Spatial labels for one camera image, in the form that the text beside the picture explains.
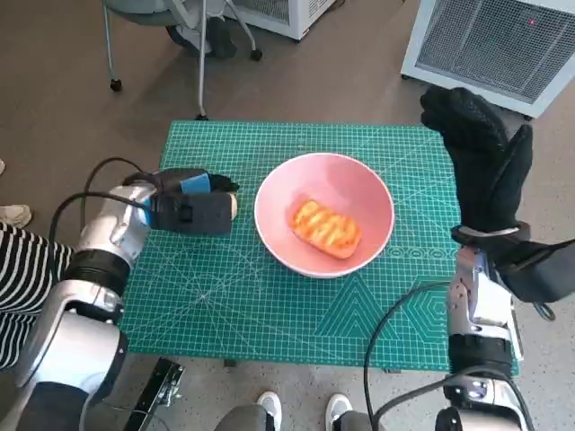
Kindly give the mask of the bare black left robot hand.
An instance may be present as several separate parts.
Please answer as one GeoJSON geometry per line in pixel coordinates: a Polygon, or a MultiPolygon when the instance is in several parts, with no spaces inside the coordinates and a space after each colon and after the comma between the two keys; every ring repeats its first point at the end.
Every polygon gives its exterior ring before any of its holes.
{"type": "Polygon", "coordinates": [[[240,186],[222,174],[209,173],[200,168],[170,168],[155,172],[163,189],[184,195],[226,192],[235,193],[240,186]]]}

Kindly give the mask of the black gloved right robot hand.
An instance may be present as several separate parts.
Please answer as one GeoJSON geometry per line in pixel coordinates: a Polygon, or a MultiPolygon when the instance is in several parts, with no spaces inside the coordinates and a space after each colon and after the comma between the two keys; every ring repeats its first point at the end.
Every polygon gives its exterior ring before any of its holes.
{"type": "Polygon", "coordinates": [[[461,225],[482,233],[518,227],[533,161],[531,126],[508,136],[497,107],[461,87],[430,87],[420,105],[422,124],[442,136],[452,160],[461,225]]]}

